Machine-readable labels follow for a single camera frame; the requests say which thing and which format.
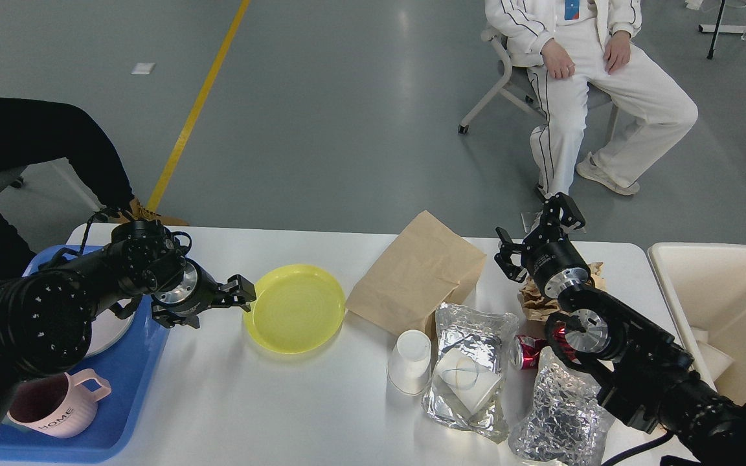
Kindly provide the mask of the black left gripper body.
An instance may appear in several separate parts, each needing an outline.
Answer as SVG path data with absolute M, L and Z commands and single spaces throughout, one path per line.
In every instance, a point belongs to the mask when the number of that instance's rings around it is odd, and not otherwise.
M 186 260 L 181 279 L 168 290 L 153 294 L 154 318 L 195 318 L 210 309 L 220 284 L 191 259 Z

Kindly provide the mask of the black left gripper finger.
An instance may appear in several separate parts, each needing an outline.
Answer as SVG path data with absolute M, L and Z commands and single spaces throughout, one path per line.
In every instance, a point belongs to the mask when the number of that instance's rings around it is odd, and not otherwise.
M 215 308 L 228 309 L 228 307 L 239 307 L 246 313 L 250 313 L 251 303 L 256 300 L 254 284 L 243 277 L 235 274 L 226 283 L 217 284 L 215 291 Z
M 163 309 L 163 307 L 153 307 L 152 318 L 157 324 L 165 328 L 171 329 L 175 326 L 189 326 L 195 329 L 199 328 L 199 313 L 202 313 L 203 309 L 198 313 L 190 313 L 187 316 L 175 315 L 175 313 Z

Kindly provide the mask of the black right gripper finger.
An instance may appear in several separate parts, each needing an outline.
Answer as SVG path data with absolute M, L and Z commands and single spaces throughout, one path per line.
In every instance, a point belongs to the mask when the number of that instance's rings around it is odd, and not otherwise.
M 526 268 L 526 259 L 529 254 L 527 239 L 516 243 L 503 227 L 495 227 L 495 233 L 499 238 L 499 250 L 495 254 L 495 263 L 509 280 L 523 283 L 528 274 Z
M 542 243 L 567 241 L 572 231 L 586 227 L 583 217 L 572 197 L 554 194 L 543 203 L 534 221 L 534 239 Z

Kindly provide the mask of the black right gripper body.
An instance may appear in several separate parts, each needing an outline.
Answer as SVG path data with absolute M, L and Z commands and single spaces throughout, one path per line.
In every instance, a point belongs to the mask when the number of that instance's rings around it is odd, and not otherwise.
M 551 299 L 557 299 L 569 287 L 588 283 L 591 277 L 588 263 L 570 241 L 533 248 L 524 255 L 523 265 L 541 295 Z

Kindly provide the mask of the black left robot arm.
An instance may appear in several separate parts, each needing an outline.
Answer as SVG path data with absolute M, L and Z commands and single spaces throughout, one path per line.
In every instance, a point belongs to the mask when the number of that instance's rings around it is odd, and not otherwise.
M 151 299 L 153 321 L 199 327 L 207 309 L 241 307 L 256 299 L 243 276 L 218 283 L 188 257 L 190 245 L 159 221 L 118 225 L 111 241 L 88 254 L 57 252 L 39 271 L 0 281 L 0 422 L 25 381 L 74 368 L 91 344 L 91 324 L 110 310 L 133 315 Z

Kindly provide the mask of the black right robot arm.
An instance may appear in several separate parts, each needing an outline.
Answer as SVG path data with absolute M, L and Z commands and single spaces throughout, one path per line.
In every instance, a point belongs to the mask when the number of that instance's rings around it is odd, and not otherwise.
M 746 465 L 746 403 L 737 405 L 710 388 L 671 333 L 592 286 L 588 263 L 569 239 L 584 225 L 571 197 L 552 195 L 522 242 L 497 227 L 495 262 L 509 280 L 521 283 L 529 276 L 542 295 L 557 300 L 545 338 L 568 368 L 597 381 L 601 407 L 636 430 L 665 428 L 660 439 L 628 449 L 610 464 L 677 437 L 693 465 Z

